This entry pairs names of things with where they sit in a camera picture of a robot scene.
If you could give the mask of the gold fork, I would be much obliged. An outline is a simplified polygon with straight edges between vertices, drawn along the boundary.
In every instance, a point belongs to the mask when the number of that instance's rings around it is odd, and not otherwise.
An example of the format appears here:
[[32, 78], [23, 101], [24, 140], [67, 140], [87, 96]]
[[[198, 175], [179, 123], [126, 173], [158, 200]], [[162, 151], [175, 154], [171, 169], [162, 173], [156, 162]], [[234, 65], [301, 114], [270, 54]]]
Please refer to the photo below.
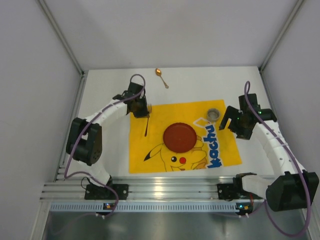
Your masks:
[[150, 116], [152, 113], [152, 105], [151, 104], [147, 105], [147, 110], [148, 110], [148, 115], [147, 115], [147, 122], [146, 122], [146, 127], [145, 127], [145, 132], [144, 132], [145, 137], [147, 137], [147, 135], [148, 135], [149, 120], [150, 120]]

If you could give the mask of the yellow Pikachu placemat cloth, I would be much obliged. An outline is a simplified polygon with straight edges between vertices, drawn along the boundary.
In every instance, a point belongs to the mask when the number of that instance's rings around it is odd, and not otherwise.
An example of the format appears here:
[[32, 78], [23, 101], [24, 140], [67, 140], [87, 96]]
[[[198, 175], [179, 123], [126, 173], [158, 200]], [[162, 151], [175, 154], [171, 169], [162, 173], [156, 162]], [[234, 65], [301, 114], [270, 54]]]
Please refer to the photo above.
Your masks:
[[[144, 136], [147, 117], [130, 117], [129, 172], [131, 174], [183, 172], [217, 169], [242, 164], [234, 135], [219, 130], [220, 120], [209, 122], [207, 111], [225, 113], [222, 99], [154, 105], [150, 114], [147, 137]], [[185, 123], [197, 134], [194, 148], [184, 153], [170, 151], [163, 142], [165, 129], [174, 123]]]

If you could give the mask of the red round plate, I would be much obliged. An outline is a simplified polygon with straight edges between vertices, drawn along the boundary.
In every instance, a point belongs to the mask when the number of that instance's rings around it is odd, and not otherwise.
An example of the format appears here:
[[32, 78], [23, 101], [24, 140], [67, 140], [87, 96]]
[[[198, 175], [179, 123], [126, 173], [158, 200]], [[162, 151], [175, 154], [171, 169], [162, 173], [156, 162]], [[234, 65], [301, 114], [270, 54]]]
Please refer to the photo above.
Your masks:
[[186, 153], [195, 147], [197, 133], [190, 125], [176, 122], [169, 125], [163, 132], [164, 145], [174, 153]]

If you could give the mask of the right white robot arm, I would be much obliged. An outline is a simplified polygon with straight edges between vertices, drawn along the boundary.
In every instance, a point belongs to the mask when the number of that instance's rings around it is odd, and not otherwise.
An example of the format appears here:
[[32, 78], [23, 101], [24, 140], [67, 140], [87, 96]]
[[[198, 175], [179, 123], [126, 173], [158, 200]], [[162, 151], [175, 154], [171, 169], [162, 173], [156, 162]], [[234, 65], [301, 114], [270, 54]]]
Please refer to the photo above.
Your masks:
[[239, 108], [228, 106], [219, 129], [228, 128], [238, 139], [255, 137], [266, 154], [276, 179], [268, 181], [249, 172], [233, 178], [238, 192], [252, 193], [265, 199], [274, 212], [306, 209], [312, 204], [319, 177], [297, 161], [283, 138], [277, 117], [269, 108], [262, 109], [255, 93], [241, 95]]

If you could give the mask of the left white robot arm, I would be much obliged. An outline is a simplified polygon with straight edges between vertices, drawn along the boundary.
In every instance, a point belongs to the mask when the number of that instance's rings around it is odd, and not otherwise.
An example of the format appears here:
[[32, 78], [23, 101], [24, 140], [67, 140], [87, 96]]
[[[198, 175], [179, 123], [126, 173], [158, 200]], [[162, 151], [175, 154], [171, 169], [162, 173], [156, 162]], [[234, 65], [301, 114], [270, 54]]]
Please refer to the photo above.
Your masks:
[[112, 124], [132, 113], [136, 118], [149, 115], [146, 82], [130, 82], [128, 89], [115, 95], [104, 107], [90, 116], [72, 120], [68, 134], [66, 153], [69, 155], [64, 178], [81, 175], [93, 180], [96, 186], [105, 186], [111, 179], [100, 161], [103, 153], [103, 123]]

